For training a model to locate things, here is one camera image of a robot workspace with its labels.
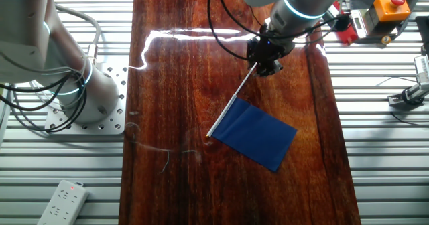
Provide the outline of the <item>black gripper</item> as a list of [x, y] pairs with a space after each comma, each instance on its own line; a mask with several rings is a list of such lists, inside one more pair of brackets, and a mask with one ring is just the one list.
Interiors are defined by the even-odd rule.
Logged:
[[259, 34], [247, 41], [247, 62], [248, 67], [252, 68], [258, 63], [256, 70], [260, 77], [274, 75], [283, 69], [283, 66], [277, 60], [288, 55], [294, 49], [294, 43], [291, 38], [280, 39], [280, 34], [274, 31], [268, 31]]

